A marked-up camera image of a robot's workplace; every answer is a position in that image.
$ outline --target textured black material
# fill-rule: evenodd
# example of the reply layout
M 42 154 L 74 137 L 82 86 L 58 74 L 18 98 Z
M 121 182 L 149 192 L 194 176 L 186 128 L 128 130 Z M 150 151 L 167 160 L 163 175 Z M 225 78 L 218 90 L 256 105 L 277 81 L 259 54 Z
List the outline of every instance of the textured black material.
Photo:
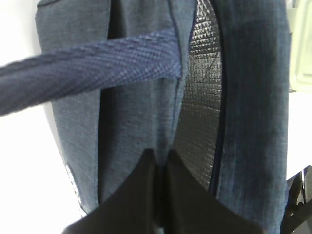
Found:
M 166 167 L 168 234 L 263 234 L 216 201 L 191 175 L 176 151 L 171 150 Z
M 155 157 L 145 150 L 122 186 L 62 234 L 152 234 Z
M 221 48 L 217 18 L 208 0 L 197 0 L 189 72 L 175 137 L 185 165 L 208 189 L 221 105 Z
M 173 28 L 77 46 L 0 69 L 0 116 L 81 92 L 180 76 Z

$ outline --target gray fabric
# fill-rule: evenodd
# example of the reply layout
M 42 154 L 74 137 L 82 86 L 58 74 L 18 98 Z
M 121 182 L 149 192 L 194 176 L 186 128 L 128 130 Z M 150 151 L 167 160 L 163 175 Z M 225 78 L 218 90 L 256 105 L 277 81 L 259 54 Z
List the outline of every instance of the gray fabric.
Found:
M 285 209 L 289 30 L 285 1 L 215 0 L 227 84 L 218 199 L 269 234 Z
M 36 25 L 42 51 L 106 39 L 110 5 L 110 1 L 61 0 L 39 7 Z M 82 206 L 90 212 L 98 205 L 100 90 L 66 97 L 52 105 L 64 163 L 71 165 Z
M 221 103 L 221 45 L 215 12 L 197 0 L 189 71 L 174 148 L 200 184 L 208 189 L 215 157 Z
M 182 76 L 102 91 L 97 158 L 99 92 L 53 103 L 65 163 L 75 174 L 82 206 L 89 212 L 107 199 L 135 167 L 145 148 L 155 148 L 163 164 L 172 144 L 187 71 L 187 46 L 195 1 L 132 0 L 41 2 L 37 28 L 43 51 L 172 27 L 176 21 Z M 101 167 L 98 175 L 97 164 Z

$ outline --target seam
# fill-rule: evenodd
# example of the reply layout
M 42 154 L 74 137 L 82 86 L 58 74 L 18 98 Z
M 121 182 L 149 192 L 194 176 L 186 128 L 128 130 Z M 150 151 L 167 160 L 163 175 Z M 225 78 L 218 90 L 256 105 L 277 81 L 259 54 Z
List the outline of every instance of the seam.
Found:
M 54 4 L 54 3 L 57 3 L 57 2 L 59 2 L 59 1 L 62 1 L 62 0 L 54 0 L 54 1 L 50 1 L 50 2 L 47 2 L 47 3 L 38 3 L 37 4 L 37 8 L 39 8 L 39 7 L 45 7 L 45 6 L 48 6 L 48 5 L 52 5 L 52 4 Z

